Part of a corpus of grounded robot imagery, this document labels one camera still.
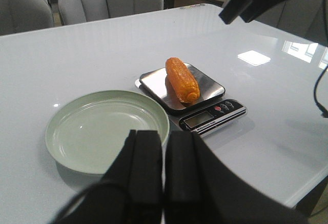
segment ceramic plate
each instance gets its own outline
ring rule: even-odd
[[[103,174],[131,129],[157,130],[164,143],[169,119],[153,99],[129,91],[103,91],[80,97],[60,109],[46,130],[46,145],[61,165]]]

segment floor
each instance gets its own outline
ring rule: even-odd
[[[54,11],[53,17],[55,27],[61,26],[60,17],[57,5],[52,5]],[[328,186],[325,188],[318,204],[314,208],[311,217],[309,218],[310,224],[328,224]]]

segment digital kitchen scale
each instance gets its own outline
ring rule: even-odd
[[[154,98],[166,110],[169,119],[181,130],[196,131],[205,136],[241,118],[247,113],[244,105],[234,99],[225,99],[222,85],[185,63],[194,75],[200,89],[200,98],[191,104],[183,104],[177,98],[167,79],[165,68],[142,74],[136,86]]]

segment corn cob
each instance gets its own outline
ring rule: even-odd
[[[167,59],[165,67],[168,79],[181,103],[192,103],[199,99],[198,83],[179,58]]]

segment glossy table surface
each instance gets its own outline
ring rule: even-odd
[[[313,87],[326,48],[258,22],[227,26],[220,10],[176,8],[1,36],[0,223],[47,223],[99,179],[65,169],[48,153],[45,129],[61,107],[102,90],[139,92],[135,80],[171,56],[247,107],[247,116],[204,138],[233,172],[289,207],[324,179],[328,119]],[[249,51],[270,61],[254,66],[238,57]],[[324,77],[318,98],[325,106],[327,88]]]

